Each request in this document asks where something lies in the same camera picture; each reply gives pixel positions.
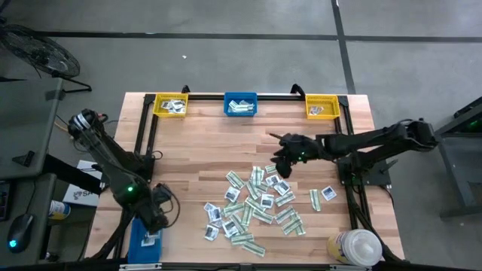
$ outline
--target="computer mouse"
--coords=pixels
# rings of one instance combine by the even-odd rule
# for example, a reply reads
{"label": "computer mouse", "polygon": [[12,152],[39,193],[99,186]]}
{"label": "computer mouse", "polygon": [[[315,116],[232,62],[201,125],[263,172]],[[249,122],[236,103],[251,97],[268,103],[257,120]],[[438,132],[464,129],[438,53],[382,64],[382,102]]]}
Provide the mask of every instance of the computer mouse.
{"label": "computer mouse", "polygon": [[30,243],[30,233],[32,232],[34,216],[31,214],[23,214],[17,216],[7,236],[7,247],[12,253],[20,253],[24,251]]}

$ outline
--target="blue box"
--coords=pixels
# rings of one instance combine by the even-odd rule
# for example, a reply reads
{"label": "blue box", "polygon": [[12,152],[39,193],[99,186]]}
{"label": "blue box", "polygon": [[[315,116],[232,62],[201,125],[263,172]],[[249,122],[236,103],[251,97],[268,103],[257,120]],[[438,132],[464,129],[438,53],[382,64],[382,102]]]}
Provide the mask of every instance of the blue box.
{"label": "blue box", "polygon": [[[246,102],[255,105],[253,111],[250,112],[228,112],[229,103],[235,101],[237,103],[245,100]],[[229,117],[253,117],[258,112],[258,94],[256,93],[240,93],[240,92],[229,92],[224,93],[224,113]]]}
{"label": "blue box", "polygon": [[159,232],[159,239],[150,246],[141,246],[142,239],[147,230],[139,218],[133,219],[132,229],[130,231],[129,253],[127,254],[127,263],[159,263],[162,255],[163,231]]}

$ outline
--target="concrete floor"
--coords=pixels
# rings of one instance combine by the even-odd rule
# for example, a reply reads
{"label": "concrete floor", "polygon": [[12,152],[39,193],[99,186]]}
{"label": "concrete floor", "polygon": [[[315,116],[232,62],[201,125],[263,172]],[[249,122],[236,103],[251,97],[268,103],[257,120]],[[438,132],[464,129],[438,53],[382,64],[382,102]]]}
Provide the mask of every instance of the concrete floor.
{"label": "concrete floor", "polygon": [[[346,35],[481,36],[482,2],[339,0]],[[329,0],[29,0],[13,1],[10,23],[37,30],[336,35]],[[81,63],[92,93],[71,94],[59,115],[83,108],[119,114],[127,91],[347,93],[337,41],[57,38]],[[435,129],[480,96],[482,44],[348,42],[356,92],[369,96],[375,124],[424,117]],[[0,76],[37,78],[0,50]],[[88,158],[54,130],[50,152],[68,163]],[[390,174],[406,258],[480,269],[482,216],[441,221],[456,206],[441,155],[405,153]],[[75,260],[84,238],[59,242]]]}

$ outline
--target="small card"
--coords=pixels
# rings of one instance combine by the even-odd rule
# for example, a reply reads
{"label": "small card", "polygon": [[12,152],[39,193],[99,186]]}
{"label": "small card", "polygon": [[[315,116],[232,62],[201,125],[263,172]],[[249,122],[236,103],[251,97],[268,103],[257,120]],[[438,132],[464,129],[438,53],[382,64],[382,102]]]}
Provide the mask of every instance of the small card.
{"label": "small card", "polygon": [[226,233],[227,238],[230,238],[231,236],[238,233],[238,228],[236,228],[236,224],[232,221],[223,223],[223,229]]}
{"label": "small card", "polygon": [[221,229],[223,227],[223,220],[214,221],[211,223],[211,225]]}
{"label": "small card", "polygon": [[204,238],[208,239],[209,241],[214,241],[216,237],[218,237],[219,229],[216,227],[213,227],[211,225],[206,226],[206,234],[204,235]]}
{"label": "small card", "polygon": [[205,205],[204,205],[204,211],[206,212],[209,212],[211,210],[213,210],[214,208],[216,208],[216,206],[214,206],[213,204],[207,202]]}
{"label": "small card", "polygon": [[221,208],[217,207],[208,211],[209,223],[221,220]]}
{"label": "small card", "polygon": [[333,188],[331,188],[331,186],[323,189],[322,195],[326,199],[326,201],[330,201],[331,199],[333,199],[337,196],[337,194],[334,192],[334,190],[333,190]]}
{"label": "small card", "polygon": [[145,246],[154,245],[156,243],[157,237],[158,237],[158,235],[150,235],[149,233],[146,233],[144,235],[144,238],[142,238],[141,246],[145,247]]}
{"label": "small card", "polygon": [[240,192],[240,191],[237,190],[236,188],[234,188],[234,187],[229,187],[229,188],[227,189],[226,194],[224,195],[224,198],[230,200],[231,202],[235,202],[236,199],[237,199],[238,196],[239,196],[239,192]]}
{"label": "small card", "polygon": [[263,194],[261,196],[261,206],[263,208],[271,209],[274,204],[274,196],[270,194]]}
{"label": "small card", "polygon": [[278,191],[278,193],[283,196],[284,194],[286,194],[286,192],[289,191],[290,187],[289,187],[289,184],[283,180],[283,181],[280,181],[278,184],[276,184],[274,187],[274,190]]}
{"label": "small card", "polygon": [[266,183],[271,187],[277,185],[280,181],[281,180],[279,179],[278,175],[273,175],[266,178]]}

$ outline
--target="yellow basket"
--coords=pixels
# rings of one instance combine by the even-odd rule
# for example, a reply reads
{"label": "yellow basket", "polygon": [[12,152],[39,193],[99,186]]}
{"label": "yellow basket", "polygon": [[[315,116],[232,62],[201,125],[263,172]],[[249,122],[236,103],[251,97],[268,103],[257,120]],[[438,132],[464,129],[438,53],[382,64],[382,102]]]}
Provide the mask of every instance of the yellow basket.
{"label": "yellow basket", "polygon": [[[338,96],[325,94],[311,94],[306,96],[307,118],[309,120],[333,120],[340,116]],[[311,106],[322,106],[323,111],[317,115],[310,115]]]}
{"label": "yellow basket", "polygon": [[[186,112],[184,114],[170,114],[169,110],[162,108],[164,101],[170,101],[172,99],[182,100],[186,103]],[[154,101],[153,113],[158,117],[185,117],[188,112],[188,94],[178,93],[157,93],[156,100]]]}

